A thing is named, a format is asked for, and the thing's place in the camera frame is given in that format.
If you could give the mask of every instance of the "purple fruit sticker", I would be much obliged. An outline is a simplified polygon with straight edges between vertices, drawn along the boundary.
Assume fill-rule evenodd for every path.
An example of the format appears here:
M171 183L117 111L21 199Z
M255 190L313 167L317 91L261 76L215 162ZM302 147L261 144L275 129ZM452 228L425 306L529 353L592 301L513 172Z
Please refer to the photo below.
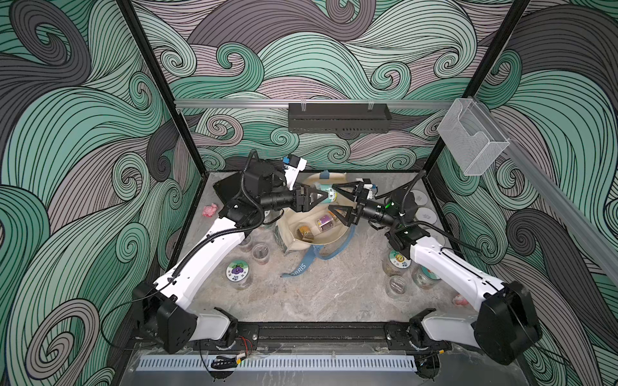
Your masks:
M249 264L244 260L232 261L226 269L227 278L233 282L239 282L249 274Z

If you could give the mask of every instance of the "black cable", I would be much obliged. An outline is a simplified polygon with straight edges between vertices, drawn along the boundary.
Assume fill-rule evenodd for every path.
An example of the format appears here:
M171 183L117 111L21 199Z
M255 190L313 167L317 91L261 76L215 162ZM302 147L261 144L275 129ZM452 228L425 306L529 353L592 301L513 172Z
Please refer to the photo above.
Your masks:
M201 355L201 344L202 344L202 342L204 342L204 340L200 339L200 349L198 350L200 352L201 363L204 365L204 368L206 369L206 371L208 371L210 373L210 371L208 370L208 366L206 365L206 361L204 361L204 357Z
M112 346L113 348L117 348L119 350L124 350L124 351L136 351L136 350L143 350L145 348L150 348L150 347L155 347L158 343L155 343L154 345L150 345L150 346L144 346L144 347L137 347L137 348L124 348L124 347L120 347L120 346L116 346L115 344L113 344L106 336L105 333L103 332L103 325L105 324L105 320L107 320L107 318L117 309L119 309L120 307L124 307L127 304L131 304L131 303L135 303L136 301L142 301L145 299L148 299L151 296L154 296L156 294L158 294L159 292L163 291L165 288L167 288L168 285L170 285L173 282L173 280L170 280L169 283L165 284L160 290L151 293L150 295L146 295L143 298L139 298L139 299L135 299L135 300L129 300L126 301L124 303L121 303L119 305L117 305L116 307L112 308L109 310L109 312L107 314L105 314L105 316L103 316L103 318L101 319L101 325L99 327L100 331L101 331L101 336L103 337L103 340L105 342L107 342L108 345Z
M558 354L558 353L555 353L555 352L553 352L553 351L551 351L551 350L547 350L546 348L543 348L543 347L537 346L537 345L536 345L536 342L535 342L535 341L534 341L534 340L530 337L530 335L528 334L528 331L526 331L526 329L523 327L523 323L522 323L522 321L521 321L521 320L519 320L519 317L518 317L518 316L517 316L517 314L515 313L515 310L513 309L513 307L512 307L509 303L506 303L506 305L507 305L507 307L509 307L509 308L510 308L510 311L513 313L513 315L515 315L515 319L517 320L517 322L519 323L519 325L520 325L520 326L522 326L522 330L523 330L523 332L526 334L526 337L530 340L530 343L532 343L532 345L533 345L536 349L538 349L538 350L542 351L543 353L545 353L545 357L547 357L547 358L551 359L552 361L554 361L554 362L556 362L556 363L558 363L558 364L561 364L561 365L563 365L563 366L571 366L571 361L569 361L567 358L563 357L562 355L560 355L560 354ZM567 363L562 363L562 362L559 362L558 360L556 360L556 359L554 359L554 358L550 357L549 355L547 355L547 353L550 353L550 354L552 354L552 355L556 355L557 357L561 358L562 360L564 360L564 361L565 361L565 362L567 362Z
M440 248L440 252L442 252L443 249L449 249L451 250L452 248L446 248L445 246L443 246L442 248ZM461 268L465 269L466 271L468 271L469 273L473 274L474 276L478 277L479 279L483 280L485 279L484 277L482 277L481 275L477 274L476 272L474 272L473 270L471 270L470 268L461 265L461 263L459 263L457 260L455 260L454 258L450 257L449 255L447 255L446 253L444 253L443 255L445 255L446 257L448 257L449 259L451 259L452 262L454 262L455 264L457 264L458 266L460 266Z
M412 182L412 181L408 181L405 184L396 187L395 189L389 190L386 193L382 193L379 196L375 196L374 199L381 199L382 197L386 197L386 196L390 195L392 192L396 191L397 189L401 189L401 188L407 187L410 182Z
M254 225L248 225L246 227L240 228L225 229L216 233L212 233L204 240L199 242L196 246L194 246L193 249L189 251L189 253L187 253L187 255L183 258L180 264L178 264L178 267L176 267L176 269L174 270L174 273L172 273L172 278L180 276L180 272L182 272L182 269L188 264L189 260L191 260L200 249L202 249L206 244L213 241L215 238L225 235L231 235L232 233L248 232L256 229L264 222L264 208L262 208L261 205L257 201L255 201L255 199L251 197L251 195L249 195L247 189L245 188L245 172L249 168L249 163L251 162L253 156L255 156L258 161L260 160L256 149L253 149L249 152L245 167L242 169L242 173L240 174L240 191L242 192L242 195L251 203L251 205L257 208L258 212L260 213L259 221Z
M411 222L409 224L403 223L404 227L414 227L416 225L424 225L426 227L429 227L429 228L435 230L436 232L440 233L442 236L448 238L450 241L454 241L457 244L463 245L464 247L473 250L474 252L479 252L479 253L483 254L483 250L481 250L480 248L477 248L477 247L475 247L472 244L468 244L468 243L466 243L466 242L464 242L462 240L459 240L457 237L449 234L448 232L443 231L442 229L438 228L437 226L435 226L435 225L433 225L433 224L431 224L431 223L429 223L427 221L413 221L413 222Z
M270 224L274 224L277 220L279 220L282 216L283 216L284 210L281 209L281 213L279 213L279 215L277 216L277 218L275 218L272 221L269 222L263 222L262 225L270 225Z
M427 170L423 169L420 172L418 172L414 178L412 179L412 181L410 181L410 185L408 185L407 190L405 191L404 197L401 199L401 206L399 207L399 214L401 216L403 216L405 214L405 202L408 198L408 196L410 195L410 192L412 191L412 188L414 187L414 185L417 184L417 182L425 176L425 174L427 174Z

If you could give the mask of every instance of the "glass jar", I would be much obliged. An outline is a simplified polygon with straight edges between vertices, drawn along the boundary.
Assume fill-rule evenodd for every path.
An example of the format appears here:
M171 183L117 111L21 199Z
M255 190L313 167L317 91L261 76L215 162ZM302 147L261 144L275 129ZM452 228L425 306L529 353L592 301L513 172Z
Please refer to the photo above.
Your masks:
M403 300L407 295L408 285L399 275L390 276L386 281L386 294L394 300Z
M251 235L245 237L244 240L238 244L238 249L243 252L249 252L253 246L251 245Z
M268 247L266 246L266 244L262 243L254 245L253 249L251 249L251 254L255 259L255 262L261 266L266 264L268 262L268 259L270 258L270 255L268 254Z
M414 271L412 271L412 280L420 288L429 290L431 287L438 284L442 279L440 279L438 275L431 272L429 269L423 266L418 266L414 268Z
M403 254L391 250L391 252L382 259L382 270L388 276L403 276L410 267L412 260L405 258Z
M252 282L249 264L244 260L234 260L226 268L226 277L237 290L244 290Z

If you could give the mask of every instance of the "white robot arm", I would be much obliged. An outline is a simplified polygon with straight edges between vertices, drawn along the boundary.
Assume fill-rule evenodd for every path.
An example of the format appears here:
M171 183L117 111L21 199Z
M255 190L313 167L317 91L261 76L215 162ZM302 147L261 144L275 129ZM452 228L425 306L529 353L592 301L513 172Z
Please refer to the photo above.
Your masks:
M269 178L273 173L264 162L258 162L247 171L250 190L261 206L309 211L328 196L323 191L290 184L304 169L306 162L302 161L293 156L284 159L283 173L287 181L283 181L279 191L272 191L273 181ZM225 194L226 191L238 191L238 176L235 176L215 185L225 205L219 213L220 218L215 220L202 240L222 230L255 223L255 207L238 199L238 195L231 197ZM348 192L336 185L333 187L356 201L357 206L329 206L343 224L357 224L363 217L376 229L389 227L386 236L395 250L435 272L462 294L473 308L464 313L427 309L413 317L410 320L411 341L419 350L431 346L432 342L456 342L481 348L498 363L508 364L540 339L540 327L530 292L523 285L504 283L477 269L444 249L417 223L403 220L402 224L397 215L399 208L389 208L389 204L367 200L368 190L363 182L346 185L354 187L354 191ZM237 323L233 316L218 308L194 314L188 307L204 280L247 234L237 232L217 237L192 258L189 256L181 260L158 278L154 285L143 282L133 291L133 313L138 326L156 337L168 353L176 352L191 340L212 339L225 347L233 342Z
M291 208L297 212L309 211L328 194L296 184L298 173L306 164L306 160L289 155L284 158L282 168L277 170L272 164L258 159L243 172L244 190L262 210ZM223 258L244 240L251 229L259 226L255 224L260 220L259 210L244 192L241 194L240 181L240 173L236 173L215 184L224 207L206 235L154 284L143 282L133 290L133 313L138 326L157 337L169 353L176 352L190 340L220 340L234 328L231 315L221 309L194 314L188 307ZM221 235L208 242L206 239L215 233Z
M413 201L407 204L406 197L421 175L408 186L383 195L389 195L385 204L368 199L369 191L363 182L333 185L338 193L356 202L356 207L329 205L329 209L345 225L357 224L364 218L375 229L388 227L385 236L394 250L433 271L472 305L473 310L426 309L412 317L410 334L414 345L424 348L432 342L456 342L481 348L496 362L509 364L541 336L530 292L522 284L504 283L444 249L420 227L433 225L414 221L418 206Z

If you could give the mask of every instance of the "small container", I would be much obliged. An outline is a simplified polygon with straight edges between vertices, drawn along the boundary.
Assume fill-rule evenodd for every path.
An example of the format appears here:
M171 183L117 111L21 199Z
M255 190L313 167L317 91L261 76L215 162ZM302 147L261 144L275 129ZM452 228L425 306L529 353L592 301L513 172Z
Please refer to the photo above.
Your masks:
M249 264L244 260L234 260L226 268L226 277L237 290L244 290L251 285Z
M313 232L308 224L302 223L296 228L296 238L310 243L313 241Z
M430 224L435 224L438 221L438 216L434 211L429 208L421 207L417 209L417 214L415 216L419 221L425 221Z
M243 252L249 252L251 248L252 248L251 235L245 237L245 239L242 240L240 244L238 244L238 249L240 249Z
M255 259L255 262L261 266L266 264L268 262L268 259L270 258L270 255L268 254L268 247L266 246L266 244L262 243L254 245L253 249L251 250L251 254Z
M412 190L412 194L414 195L414 201L416 201L419 206L423 206L429 201L427 195L420 190Z
M412 260L405 258L403 254L391 250L391 252L382 259L382 269L388 276L403 276L410 267Z
M424 290L429 290L431 287L438 284L442 279L440 279L438 275L431 272L427 268L423 266L418 266L414 268L414 271L412 271L412 280L420 288Z
M322 232L325 232L335 226L336 217L333 216L330 212L326 213L318 220L316 220L315 224L320 228Z
M403 300L407 295L408 285L399 275L390 276L386 281L386 294L391 299Z

